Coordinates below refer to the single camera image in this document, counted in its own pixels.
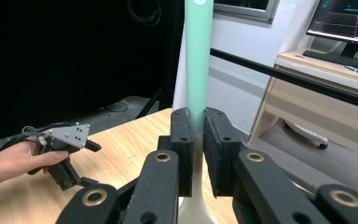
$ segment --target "keyboard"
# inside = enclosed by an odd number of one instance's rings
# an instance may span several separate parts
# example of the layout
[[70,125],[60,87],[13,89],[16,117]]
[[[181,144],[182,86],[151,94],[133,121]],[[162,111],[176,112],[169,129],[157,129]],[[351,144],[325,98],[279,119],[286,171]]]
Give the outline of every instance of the keyboard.
[[338,63],[358,69],[358,59],[356,58],[344,57],[335,53],[318,53],[311,50],[305,50],[303,55],[306,57],[319,59],[330,63]]

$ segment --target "computer monitor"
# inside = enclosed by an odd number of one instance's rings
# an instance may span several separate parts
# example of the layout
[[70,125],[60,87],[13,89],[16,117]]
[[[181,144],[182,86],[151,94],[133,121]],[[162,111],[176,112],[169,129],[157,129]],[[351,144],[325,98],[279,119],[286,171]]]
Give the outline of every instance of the computer monitor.
[[341,55],[354,57],[358,52],[358,0],[320,0],[307,35],[345,42]]

